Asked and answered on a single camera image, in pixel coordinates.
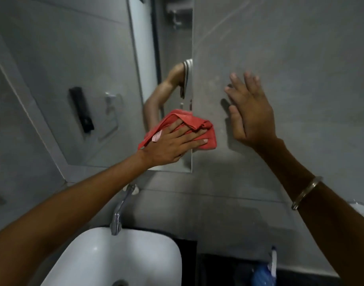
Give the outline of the person's left forearm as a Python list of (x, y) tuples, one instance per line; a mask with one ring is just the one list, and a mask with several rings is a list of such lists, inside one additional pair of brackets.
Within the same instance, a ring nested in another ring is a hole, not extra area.
[(140, 150), (82, 182), (51, 196), (0, 231), (0, 286), (30, 280), (36, 268), (126, 184), (151, 168)]

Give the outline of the person's right hand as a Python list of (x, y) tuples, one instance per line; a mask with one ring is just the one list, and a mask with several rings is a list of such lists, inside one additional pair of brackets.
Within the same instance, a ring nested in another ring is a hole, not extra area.
[(243, 80), (241, 79), (241, 81), (245, 83), (248, 91), (251, 93), (251, 97), (245, 101), (233, 101), (229, 97), (229, 87), (231, 87), (231, 83), (224, 89), (231, 101), (228, 108), (230, 105), (235, 105), (243, 120), (245, 138), (235, 139), (253, 149), (278, 141), (275, 129), (275, 116), (272, 106), (270, 105), (267, 97), (266, 100), (254, 97), (256, 90), (254, 75), (250, 72), (245, 72)]

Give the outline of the person's right forearm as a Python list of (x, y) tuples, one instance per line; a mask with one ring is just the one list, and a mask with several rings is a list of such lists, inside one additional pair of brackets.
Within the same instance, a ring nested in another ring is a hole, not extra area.
[(278, 178), (319, 249), (347, 286), (364, 286), (364, 217), (323, 182), (299, 201), (315, 176), (276, 137), (256, 139), (252, 148)]

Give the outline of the blue spray bottle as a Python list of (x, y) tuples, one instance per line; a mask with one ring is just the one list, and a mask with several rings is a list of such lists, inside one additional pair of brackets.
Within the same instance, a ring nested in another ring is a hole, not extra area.
[(275, 246), (271, 248), (271, 261), (260, 264), (253, 272), (251, 286), (276, 286), (278, 256)]

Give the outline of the chrome faucet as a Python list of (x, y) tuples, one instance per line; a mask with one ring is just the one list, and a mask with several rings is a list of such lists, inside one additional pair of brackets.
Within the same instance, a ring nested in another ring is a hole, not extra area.
[(127, 204), (127, 201), (131, 196), (137, 195), (140, 192), (140, 188), (138, 187), (137, 184), (131, 183), (128, 184), (126, 188), (123, 189), (123, 192), (125, 192), (125, 195), (115, 207), (113, 211), (112, 220), (110, 223), (111, 235), (113, 236), (117, 236), (119, 232), (122, 230), (122, 214), (125, 205)]

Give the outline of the person's left hand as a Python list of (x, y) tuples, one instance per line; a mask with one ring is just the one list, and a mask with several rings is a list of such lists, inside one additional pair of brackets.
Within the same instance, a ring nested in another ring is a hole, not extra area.
[[(190, 128), (184, 125), (184, 133), (190, 133)], [(177, 138), (182, 134), (164, 134), (162, 130), (159, 139), (151, 141), (146, 147), (139, 151), (141, 161), (149, 169), (156, 166), (167, 165), (177, 162), (189, 150), (200, 146), (178, 146)]]

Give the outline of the wall mirror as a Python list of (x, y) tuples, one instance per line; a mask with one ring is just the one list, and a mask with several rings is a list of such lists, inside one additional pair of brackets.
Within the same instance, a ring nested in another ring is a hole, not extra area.
[(0, 0), (0, 66), (61, 171), (108, 168), (188, 110), (191, 29), (166, 0)]

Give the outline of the white sink basin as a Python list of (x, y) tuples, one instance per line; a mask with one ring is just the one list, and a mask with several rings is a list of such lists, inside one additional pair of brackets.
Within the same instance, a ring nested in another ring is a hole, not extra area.
[(76, 237), (41, 286), (181, 286), (182, 257), (170, 237), (107, 227)]

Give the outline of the red cleaning cloth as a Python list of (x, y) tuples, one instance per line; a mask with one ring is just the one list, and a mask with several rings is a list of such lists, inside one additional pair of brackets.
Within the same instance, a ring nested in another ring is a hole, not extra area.
[(198, 131), (200, 129), (205, 129), (206, 132), (198, 137), (199, 139), (208, 139), (207, 143), (201, 145), (199, 149), (201, 150), (213, 150), (217, 147), (216, 134), (213, 124), (209, 120), (204, 120), (193, 115), (192, 112), (175, 109), (167, 114), (155, 127), (153, 127), (146, 135), (144, 140), (138, 145), (138, 149), (146, 147), (150, 141), (156, 141), (159, 132), (169, 127), (172, 123), (178, 119), (182, 120), (180, 127), (186, 125), (190, 128), (190, 131)]

